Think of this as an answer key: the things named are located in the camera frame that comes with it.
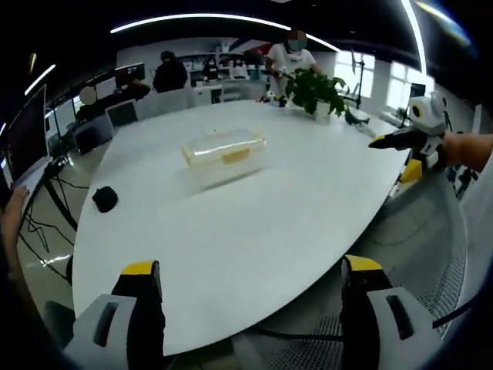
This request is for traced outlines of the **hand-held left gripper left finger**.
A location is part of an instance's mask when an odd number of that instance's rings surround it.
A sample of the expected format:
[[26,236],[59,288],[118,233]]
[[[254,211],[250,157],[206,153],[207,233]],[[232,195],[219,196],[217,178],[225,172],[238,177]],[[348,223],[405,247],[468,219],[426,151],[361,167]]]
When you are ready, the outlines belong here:
[[78,369],[161,369],[164,365],[163,293],[159,262],[125,267],[73,324],[71,360]]

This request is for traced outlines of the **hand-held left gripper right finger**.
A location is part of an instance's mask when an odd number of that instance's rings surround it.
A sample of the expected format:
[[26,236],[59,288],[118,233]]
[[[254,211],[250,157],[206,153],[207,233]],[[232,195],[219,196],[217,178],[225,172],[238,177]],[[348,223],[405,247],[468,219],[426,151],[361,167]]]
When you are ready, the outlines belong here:
[[341,277],[341,368],[426,367],[442,345],[429,310],[370,258],[344,255]]

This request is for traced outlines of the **person's right hand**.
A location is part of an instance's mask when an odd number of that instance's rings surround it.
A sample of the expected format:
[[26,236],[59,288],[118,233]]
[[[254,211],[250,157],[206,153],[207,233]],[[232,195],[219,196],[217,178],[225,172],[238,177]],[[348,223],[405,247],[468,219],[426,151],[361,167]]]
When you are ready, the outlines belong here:
[[466,144],[470,139],[469,134],[447,132],[441,141],[443,160],[447,167],[457,165],[469,166],[466,158]]

